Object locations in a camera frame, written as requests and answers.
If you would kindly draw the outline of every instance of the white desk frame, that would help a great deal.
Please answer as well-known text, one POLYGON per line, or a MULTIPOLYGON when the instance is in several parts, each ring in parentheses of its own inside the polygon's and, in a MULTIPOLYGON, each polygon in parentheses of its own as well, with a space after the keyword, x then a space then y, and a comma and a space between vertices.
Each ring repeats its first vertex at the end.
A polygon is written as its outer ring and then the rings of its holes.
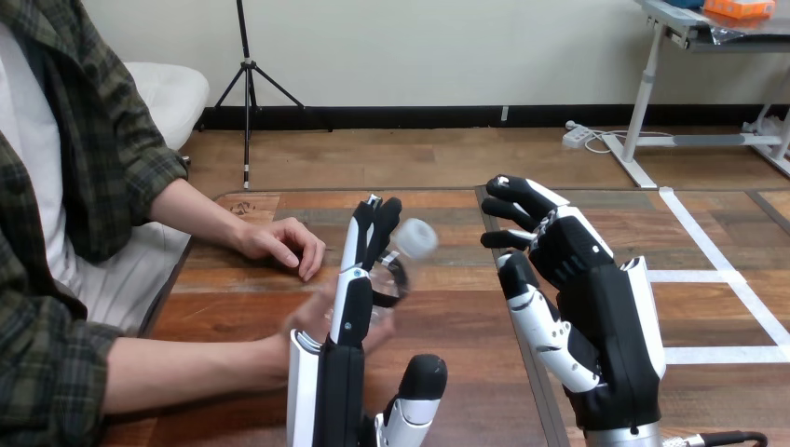
MULTIPOLYGON (((612 155, 626 170, 628 175, 640 188, 658 187, 645 173, 639 163, 634 159, 638 146, 751 146, 755 151, 766 158, 776 169, 790 177, 790 162, 784 158, 787 146, 790 143, 790 112, 784 118, 780 136, 764 136, 752 133, 733 135, 675 135, 673 137, 640 137, 642 122, 645 119, 645 110, 650 100, 650 93, 656 79, 656 69, 659 64, 659 53, 664 38, 669 38, 682 49, 692 51, 720 51, 720 52, 788 52, 790 42, 787 44, 723 44, 714 46, 698 42, 697 27, 707 26, 693 16, 686 17, 683 9, 671 7, 661 0, 637 0, 642 4, 648 14, 648 25, 652 26, 653 44, 650 47, 650 56, 647 58, 647 67, 642 74, 642 82, 636 95, 636 104, 633 107, 631 124, 628 127, 625 143, 621 143, 614 135, 605 135, 603 141, 612 151, 612 155)), ((778 98, 790 77, 790 68, 784 80, 772 92, 772 98, 778 98)), ((770 104, 766 104, 757 121, 761 122, 768 111, 770 104)))

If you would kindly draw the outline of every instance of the plastic bottle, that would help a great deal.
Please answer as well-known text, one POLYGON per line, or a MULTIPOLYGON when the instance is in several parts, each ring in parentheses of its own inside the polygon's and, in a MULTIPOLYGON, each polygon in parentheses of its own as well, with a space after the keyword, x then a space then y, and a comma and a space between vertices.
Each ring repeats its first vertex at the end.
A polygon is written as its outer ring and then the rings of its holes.
MULTIPOLYGON (((381 262, 371 269, 370 279, 374 291, 396 297, 400 301, 414 287, 420 264, 436 250, 439 238, 427 223, 419 219, 408 219, 390 240, 381 262), (407 278, 408 283, 399 284, 397 276, 407 278)), ((392 307, 374 305, 371 326, 376 325, 390 312, 392 307)))

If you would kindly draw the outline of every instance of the white cushion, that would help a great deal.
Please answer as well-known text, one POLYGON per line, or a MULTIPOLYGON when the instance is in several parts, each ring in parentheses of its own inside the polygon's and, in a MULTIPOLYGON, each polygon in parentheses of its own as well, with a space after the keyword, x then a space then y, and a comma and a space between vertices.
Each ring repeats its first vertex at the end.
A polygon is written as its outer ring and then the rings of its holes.
POLYGON ((168 147, 181 149, 206 107, 209 81, 179 65, 126 62, 126 67, 168 147))

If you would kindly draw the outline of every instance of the desk leg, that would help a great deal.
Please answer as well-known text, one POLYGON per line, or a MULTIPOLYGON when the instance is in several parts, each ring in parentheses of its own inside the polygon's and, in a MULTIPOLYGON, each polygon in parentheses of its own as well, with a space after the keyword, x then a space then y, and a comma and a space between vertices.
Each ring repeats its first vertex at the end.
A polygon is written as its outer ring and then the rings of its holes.
POLYGON ((770 147, 765 144, 756 144, 752 147, 755 148, 758 154, 768 160, 774 168, 790 177, 790 161, 784 158, 787 154, 788 143, 790 143, 790 111, 788 111, 787 115, 784 117, 784 124, 782 125, 782 142, 779 143, 779 145, 770 147))
POLYGON ((645 120, 645 111, 650 102, 650 94, 653 92, 653 84, 656 79, 656 69, 659 65, 659 53, 661 52, 661 42, 666 35, 666 25, 657 24, 653 35, 653 45, 650 47, 650 56, 647 58, 647 67, 642 73, 642 82, 639 84, 639 92, 636 94, 636 104, 633 106, 631 124, 628 126, 628 134, 625 136, 625 144, 614 136, 606 135, 604 143, 612 151, 612 155, 623 166, 628 175, 640 188, 655 188, 657 185, 645 173, 641 166, 633 159, 636 151, 636 141, 642 131, 642 122, 645 120))
POLYGON ((659 65, 659 53, 661 52, 661 42, 666 35, 666 25, 657 25, 656 33, 653 35, 653 45, 650 47, 650 56, 647 58, 647 67, 642 73, 642 82, 639 84, 639 93, 636 94, 636 104, 631 115, 631 124, 628 126, 628 135, 625 137, 623 146, 623 159, 626 162, 633 161, 633 152, 636 150, 636 140, 642 131, 642 122, 645 120, 645 111, 650 102, 650 93, 653 92, 653 84, 656 80, 656 68, 659 65))
MULTIPOLYGON (((782 82, 780 82, 776 89, 772 92, 769 101, 777 101, 780 98, 788 81, 790 81, 790 67, 787 68, 787 72, 784 74, 782 82)), ((760 126, 762 124, 762 120, 768 113, 770 106, 770 102, 766 103, 763 107, 763 110, 760 112, 760 115, 757 117, 757 121, 755 121, 758 134, 762 133, 760 126)), ((762 155, 766 160, 768 160, 770 164, 772 164, 776 169, 778 169, 784 175, 790 177, 790 161, 787 161, 787 159, 784 158, 784 156, 787 154, 787 145, 790 143, 790 111, 788 111, 787 115, 784 117, 782 134, 780 136, 782 137, 782 142, 776 146, 755 144, 752 147, 757 151, 758 154, 762 155)))

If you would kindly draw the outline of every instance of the person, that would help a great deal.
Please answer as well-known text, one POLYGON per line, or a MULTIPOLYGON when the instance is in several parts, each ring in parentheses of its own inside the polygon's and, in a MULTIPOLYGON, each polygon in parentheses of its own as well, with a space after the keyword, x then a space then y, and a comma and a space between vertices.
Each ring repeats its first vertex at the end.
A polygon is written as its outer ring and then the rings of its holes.
POLYGON ((79 0, 0 2, 0 444, 84 445, 106 414, 286 383, 288 332, 326 333, 331 287, 263 340, 131 336, 187 234, 304 281, 325 250, 296 220, 244 223, 186 181, 79 0))

